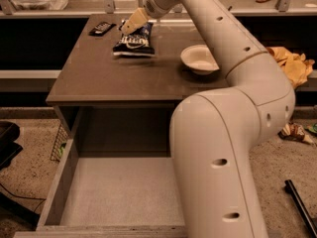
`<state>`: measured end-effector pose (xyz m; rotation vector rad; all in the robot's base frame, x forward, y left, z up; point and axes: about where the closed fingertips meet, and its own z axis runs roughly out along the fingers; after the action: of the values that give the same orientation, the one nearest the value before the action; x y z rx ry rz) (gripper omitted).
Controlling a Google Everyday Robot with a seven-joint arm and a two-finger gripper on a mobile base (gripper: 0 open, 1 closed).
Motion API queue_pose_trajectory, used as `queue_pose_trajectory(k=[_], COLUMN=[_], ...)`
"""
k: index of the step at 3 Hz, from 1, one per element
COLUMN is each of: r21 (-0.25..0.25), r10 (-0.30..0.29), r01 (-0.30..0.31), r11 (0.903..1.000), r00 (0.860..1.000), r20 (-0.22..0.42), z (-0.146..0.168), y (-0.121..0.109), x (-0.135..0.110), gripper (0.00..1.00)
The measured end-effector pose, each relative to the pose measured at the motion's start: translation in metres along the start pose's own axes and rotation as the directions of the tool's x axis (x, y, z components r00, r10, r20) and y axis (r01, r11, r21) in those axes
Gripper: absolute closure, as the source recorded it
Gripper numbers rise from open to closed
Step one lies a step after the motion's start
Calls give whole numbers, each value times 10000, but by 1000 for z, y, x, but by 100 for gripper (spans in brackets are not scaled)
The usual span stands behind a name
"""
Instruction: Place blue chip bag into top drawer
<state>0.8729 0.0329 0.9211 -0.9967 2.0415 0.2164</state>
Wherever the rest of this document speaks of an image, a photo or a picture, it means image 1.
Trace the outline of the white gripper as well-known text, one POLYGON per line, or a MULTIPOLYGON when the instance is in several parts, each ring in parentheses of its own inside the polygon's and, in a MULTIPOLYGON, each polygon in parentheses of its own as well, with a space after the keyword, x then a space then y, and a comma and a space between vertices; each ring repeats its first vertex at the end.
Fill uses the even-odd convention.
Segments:
POLYGON ((130 35, 142 28, 151 18, 161 18, 166 15, 179 0, 143 0, 144 8, 138 8, 123 24, 121 31, 124 35, 130 35))

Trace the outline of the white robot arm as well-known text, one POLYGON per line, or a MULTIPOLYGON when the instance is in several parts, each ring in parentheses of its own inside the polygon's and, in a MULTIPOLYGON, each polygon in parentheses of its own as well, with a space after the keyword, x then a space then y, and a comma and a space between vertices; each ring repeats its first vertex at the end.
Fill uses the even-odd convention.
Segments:
POLYGON ((250 149, 277 134, 293 88, 266 48, 218 0, 144 0, 123 26, 183 5, 225 77, 225 88, 193 94, 170 121, 170 149, 188 238, 268 238, 250 149))

